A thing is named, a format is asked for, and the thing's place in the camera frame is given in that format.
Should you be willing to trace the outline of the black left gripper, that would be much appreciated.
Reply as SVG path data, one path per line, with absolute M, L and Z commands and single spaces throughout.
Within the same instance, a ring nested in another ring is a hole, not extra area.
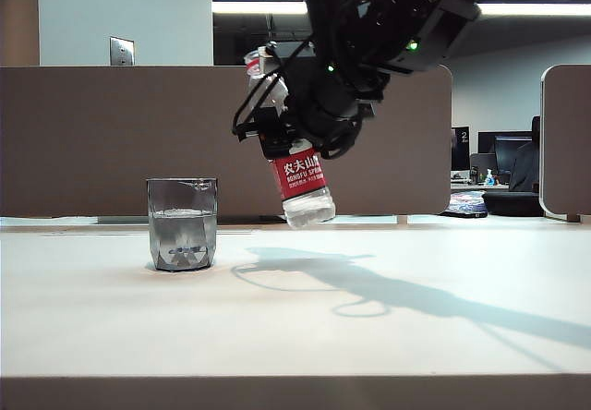
M 296 139 L 308 140 L 326 160 L 337 159 L 354 146 L 363 121 L 374 116 L 373 104 L 383 100 L 384 75 L 370 70 L 368 76 L 370 90 L 359 91 L 337 69 L 299 56 L 285 70 L 288 96 L 281 119 L 274 107 L 255 109 L 254 120 L 233 126 L 233 134 L 239 141 L 257 136 L 266 159 L 289 156 Z

